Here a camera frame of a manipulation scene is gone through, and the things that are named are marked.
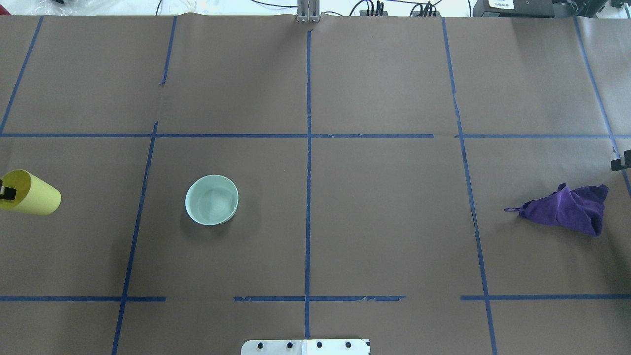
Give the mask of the purple cloth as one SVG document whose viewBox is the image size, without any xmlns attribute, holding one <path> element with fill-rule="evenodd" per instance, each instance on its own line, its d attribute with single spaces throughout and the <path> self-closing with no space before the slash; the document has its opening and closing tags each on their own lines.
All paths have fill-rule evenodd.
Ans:
<svg viewBox="0 0 631 355">
<path fill-rule="evenodd" d="M 516 208 L 505 208 L 536 224 L 552 225 L 598 237 L 602 234 L 608 186 L 570 189 L 566 183 L 545 198 L 530 200 Z"/>
</svg>

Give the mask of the mint green bowl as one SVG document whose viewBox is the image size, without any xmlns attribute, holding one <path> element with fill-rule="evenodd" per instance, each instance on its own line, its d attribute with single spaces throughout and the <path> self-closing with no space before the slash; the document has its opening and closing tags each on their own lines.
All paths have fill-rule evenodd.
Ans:
<svg viewBox="0 0 631 355">
<path fill-rule="evenodd" d="M 239 206 L 239 191 L 225 176 L 207 175 L 196 180 L 185 196 L 187 215 L 200 225 L 228 222 Z"/>
</svg>

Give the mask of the aluminium frame post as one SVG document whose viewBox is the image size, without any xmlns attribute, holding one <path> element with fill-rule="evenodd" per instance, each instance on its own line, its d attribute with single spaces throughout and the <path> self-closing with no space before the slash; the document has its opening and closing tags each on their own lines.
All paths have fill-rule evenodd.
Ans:
<svg viewBox="0 0 631 355">
<path fill-rule="evenodd" d="M 297 22 L 317 23 L 320 22 L 320 0 L 298 0 L 297 1 Z"/>
</svg>

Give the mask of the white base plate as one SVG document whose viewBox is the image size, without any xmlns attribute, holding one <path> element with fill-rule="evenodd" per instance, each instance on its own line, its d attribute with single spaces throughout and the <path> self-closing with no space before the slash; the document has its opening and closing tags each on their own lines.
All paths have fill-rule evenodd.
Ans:
<svg viewBox="0 0 631 355">
<path fill-rule="evenodd" d="M 245 341 L 242 355 L 370 355 L 364 339 L 279 339 Z"/>
</svg>

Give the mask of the yellow plastic cup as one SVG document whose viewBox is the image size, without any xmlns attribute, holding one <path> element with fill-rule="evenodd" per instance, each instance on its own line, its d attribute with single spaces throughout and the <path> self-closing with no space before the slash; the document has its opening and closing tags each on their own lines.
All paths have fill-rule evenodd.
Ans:
<svg viewBox="0 0 631 355">
<path fill-rule="evenodd" d="M 53 186 L 25 170 L 14 170 L 1 177 L 2 187 L 16 191 L 13 200 L 2 198 L 3 211 L 31 215 L 50 215 L 61 204 L 62 196 Z"/>
</svg>

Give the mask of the black desktop box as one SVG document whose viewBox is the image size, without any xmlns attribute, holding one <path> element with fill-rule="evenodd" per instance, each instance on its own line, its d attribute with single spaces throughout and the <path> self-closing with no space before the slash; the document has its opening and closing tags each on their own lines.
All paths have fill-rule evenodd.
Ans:
<svg viewBox="0 0 631 355">
<path fill-rule="evenodd" d="M 478 0 L 473 17 L 554 18 L 551 0 Z"/>
</svg>

